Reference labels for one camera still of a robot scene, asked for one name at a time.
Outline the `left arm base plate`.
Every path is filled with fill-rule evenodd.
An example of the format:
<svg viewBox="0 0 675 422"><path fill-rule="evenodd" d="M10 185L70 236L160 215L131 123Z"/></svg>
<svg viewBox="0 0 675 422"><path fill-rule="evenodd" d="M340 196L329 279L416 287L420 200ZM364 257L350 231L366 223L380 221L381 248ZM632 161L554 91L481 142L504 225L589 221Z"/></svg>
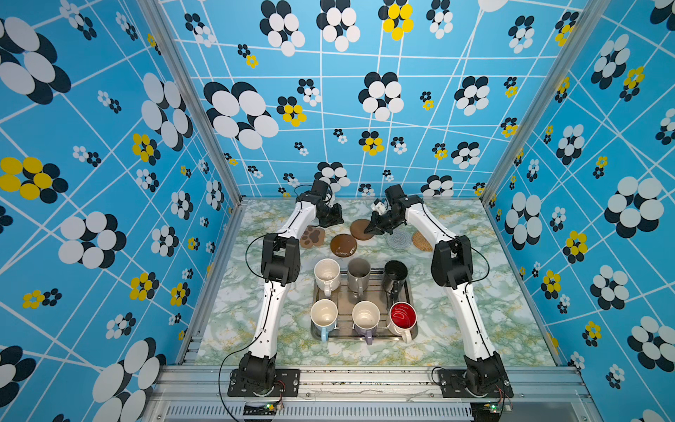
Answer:
<svg viewBox="0 0 675 422"><path fill-rule="evenodd" d="M297 397L301 381L300 369L275 369L261 376L244 374L234 369L230 375L228 397Z"/></svg>

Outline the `red interior white mug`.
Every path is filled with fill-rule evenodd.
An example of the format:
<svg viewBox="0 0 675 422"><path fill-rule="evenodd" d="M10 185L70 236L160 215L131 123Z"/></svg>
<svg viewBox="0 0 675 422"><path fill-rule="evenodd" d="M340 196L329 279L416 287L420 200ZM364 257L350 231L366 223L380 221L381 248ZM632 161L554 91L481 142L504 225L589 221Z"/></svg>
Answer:
<svg viewBox="0 0 675 422"><path fill-rule="evenodd" d="M388 330L399 337L405 343L411 343L412 330L418 321L414 307L407 302L394 303L388 312Z"/></svg>

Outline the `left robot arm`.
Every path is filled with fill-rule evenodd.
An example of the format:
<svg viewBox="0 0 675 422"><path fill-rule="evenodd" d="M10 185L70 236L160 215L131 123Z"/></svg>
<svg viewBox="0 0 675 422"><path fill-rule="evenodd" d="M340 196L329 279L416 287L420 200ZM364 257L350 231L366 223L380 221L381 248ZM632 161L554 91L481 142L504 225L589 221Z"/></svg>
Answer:
<svg viewBox="0 0 675 422"><path fill-rule="evenodd" d="M300 239L314 220L324 228L344 221L341 206L333 203L330 184L320 179L296 198L293 213L281 228L262 237L263 306L253 340L247 346L237 372L251 392L264 394L274 387L281 310L288 291L300 274Z"/></svg>

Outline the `grey silicone round coaster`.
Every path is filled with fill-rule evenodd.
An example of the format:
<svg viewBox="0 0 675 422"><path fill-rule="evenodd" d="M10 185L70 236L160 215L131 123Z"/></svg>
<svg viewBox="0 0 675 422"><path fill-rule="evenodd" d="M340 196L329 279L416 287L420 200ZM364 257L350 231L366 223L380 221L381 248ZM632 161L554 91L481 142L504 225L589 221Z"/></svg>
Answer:
<svg viewBox="0 0 675 422"><path fill-rule="evenodd" d="M386 239L387 245L396 251L403 251L412 244L412 235L407 230L395 230Z"/></svg>

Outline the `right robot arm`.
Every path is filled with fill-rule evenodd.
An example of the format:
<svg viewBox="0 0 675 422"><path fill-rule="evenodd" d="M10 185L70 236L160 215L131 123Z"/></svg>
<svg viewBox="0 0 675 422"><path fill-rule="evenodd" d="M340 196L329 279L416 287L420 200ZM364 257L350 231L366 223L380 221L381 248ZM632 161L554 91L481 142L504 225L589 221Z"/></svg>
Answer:
<svg viewBox="0 0 675 422"><path fill-rule="evenodd" d="M367 234L392 234L402 224L411 225L433 247L431 274L446 290L460 327L466 370L466 388L476 397L499 390L513 397L501 356L493 346L476 303L473 287L473 249L468 237L445 227L418 195L407 195L402 186L385 190L386 200L376 200L365 229Z"/></svg>

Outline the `paw print wooden coaster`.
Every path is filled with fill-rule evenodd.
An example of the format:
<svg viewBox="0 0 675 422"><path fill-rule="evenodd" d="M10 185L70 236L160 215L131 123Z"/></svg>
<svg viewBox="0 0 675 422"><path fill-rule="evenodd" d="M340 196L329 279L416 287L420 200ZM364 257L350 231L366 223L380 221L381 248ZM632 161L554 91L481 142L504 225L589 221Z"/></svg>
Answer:
<svg viewBox="0 0 675 422"><path fill-rule="evenodd" d="M325 229L319 226L309 226L300 238L300 245L304 249L311 249L324 245Z"/></svg>

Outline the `white speckled mug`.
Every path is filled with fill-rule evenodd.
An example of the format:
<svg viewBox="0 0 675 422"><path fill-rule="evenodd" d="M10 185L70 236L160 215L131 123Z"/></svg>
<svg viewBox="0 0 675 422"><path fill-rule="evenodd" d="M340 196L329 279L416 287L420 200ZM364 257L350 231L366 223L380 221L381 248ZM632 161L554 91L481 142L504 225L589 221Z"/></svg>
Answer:
<svg viewBox="0 0 675 422"><path fill-rule="evenodd" d="M324 258L316 263L314 276L316 287L330 298L332 292L340 287L340 265L332 258Z"/></svg>

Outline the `aluminium front frame rail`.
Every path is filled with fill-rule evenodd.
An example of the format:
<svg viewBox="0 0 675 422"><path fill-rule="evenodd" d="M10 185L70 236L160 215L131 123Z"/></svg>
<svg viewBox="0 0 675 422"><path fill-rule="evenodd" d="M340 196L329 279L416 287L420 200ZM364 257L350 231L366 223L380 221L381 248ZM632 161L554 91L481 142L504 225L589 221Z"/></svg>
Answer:
<svg viewBox="0 0 675 422"><path fill-rule="evenodd" d="M573 367L510 367L506 386L474 397L460 370L300 367L263 397L230 397L230 369L169 367L144 421L600 421Z"/></svg>

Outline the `black mug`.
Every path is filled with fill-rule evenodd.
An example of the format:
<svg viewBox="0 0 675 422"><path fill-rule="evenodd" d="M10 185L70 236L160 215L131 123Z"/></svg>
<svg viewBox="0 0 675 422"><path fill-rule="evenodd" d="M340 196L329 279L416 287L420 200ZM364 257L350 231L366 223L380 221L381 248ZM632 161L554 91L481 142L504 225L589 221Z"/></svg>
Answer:
<svg viewBox="0 0 675 422"><path fill-rule="evenodd" d="M408 278L408 268L399 260L390 260L383 267L381 289L385 293L387 307L399 301L399 295Z"/></svg>

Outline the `round brown coaster front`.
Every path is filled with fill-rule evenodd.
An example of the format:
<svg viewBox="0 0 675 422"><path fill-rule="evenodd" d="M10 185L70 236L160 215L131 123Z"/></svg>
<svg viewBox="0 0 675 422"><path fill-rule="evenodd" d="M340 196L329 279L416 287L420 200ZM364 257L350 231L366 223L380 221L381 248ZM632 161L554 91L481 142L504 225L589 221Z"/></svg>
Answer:
<svg viewBox="0 0 675 422"><path fill-rule="evenodd" d="M339 258L348 258L353 256L358 249L357 240L349 234L336 235L330 241L330 250Z"/></svg>

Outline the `round brown coaster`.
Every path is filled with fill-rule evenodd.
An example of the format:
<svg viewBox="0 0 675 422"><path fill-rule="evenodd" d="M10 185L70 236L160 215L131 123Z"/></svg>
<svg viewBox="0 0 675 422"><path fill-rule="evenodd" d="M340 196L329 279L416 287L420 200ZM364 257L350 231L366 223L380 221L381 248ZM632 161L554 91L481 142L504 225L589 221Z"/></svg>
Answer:
<svg viewBox="0 0 675 422"><path fill-rule="evenodd" d="M350 226L351 235L360 241L367 241L374 237L373 234L368 234L366 228L369 225L370 221L367 219L358 219L355 220Z"/></svg>
<svg viewBox="0 0 675 422"><path fill-rule="evenodd" d="M357 240L349 234L336 235L330 241L330 250L339 258L348 258L353 256L358 249Z"/></svg>

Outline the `woven rattan coaster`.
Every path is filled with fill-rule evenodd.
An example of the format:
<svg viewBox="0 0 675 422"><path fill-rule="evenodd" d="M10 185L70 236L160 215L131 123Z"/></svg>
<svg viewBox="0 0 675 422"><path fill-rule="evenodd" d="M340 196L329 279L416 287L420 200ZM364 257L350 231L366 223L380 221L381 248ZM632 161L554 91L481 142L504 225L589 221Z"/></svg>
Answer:
<svg viewBox="0 0 675 422"><path fill-rule="evenodd" d="M411 240L413 245L420 251L424 252L433 251L433 246L426 240L426 238L419 231L416 231L413 234Z"/></svg>

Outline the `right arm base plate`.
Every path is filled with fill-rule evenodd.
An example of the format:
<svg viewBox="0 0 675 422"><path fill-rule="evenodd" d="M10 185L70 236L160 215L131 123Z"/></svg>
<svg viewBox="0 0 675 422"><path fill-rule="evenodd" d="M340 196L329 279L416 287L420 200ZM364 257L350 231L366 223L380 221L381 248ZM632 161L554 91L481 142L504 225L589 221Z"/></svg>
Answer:
<svg viewBox="0 0 675 422"><path fill-rule="evenodd" d="M438 369L432 375L444 398L513 398L513 385L506 373L488 378L473 375L468 369Z"/></svg>

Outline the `metal serving tray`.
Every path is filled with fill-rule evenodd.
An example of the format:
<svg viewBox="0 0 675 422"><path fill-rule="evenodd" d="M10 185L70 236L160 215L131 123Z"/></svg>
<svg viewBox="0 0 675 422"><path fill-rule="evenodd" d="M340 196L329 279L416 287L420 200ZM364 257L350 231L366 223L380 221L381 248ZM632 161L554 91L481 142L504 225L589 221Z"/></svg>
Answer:
<svg viewBox="0 0 675 422"><path fill-rule="evenodd" d="M362 294L348 288L347 272L342 271L339 287L331 295L314 286L313 302L320 311L328 311L328 327L310 324L311 335L321 341L354 340L374 342L411 342L418 337L418 326L399 330L390 321L390 309L395 304L390 289L383 286L384 270L375 268L369 275L367 290Z"/></svg>

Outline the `grey metallic mug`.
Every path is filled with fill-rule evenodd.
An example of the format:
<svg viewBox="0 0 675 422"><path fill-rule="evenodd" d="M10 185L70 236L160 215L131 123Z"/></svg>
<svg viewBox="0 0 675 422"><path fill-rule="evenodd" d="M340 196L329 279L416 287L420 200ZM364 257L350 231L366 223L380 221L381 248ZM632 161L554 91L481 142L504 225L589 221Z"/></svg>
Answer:
<svg viewBox="0 0 675 422"><path fill-rule="evenodd" d="M369 286L371 265L363 258L354 258L347 267L347 287L359 299L365 298Z"/></svg>

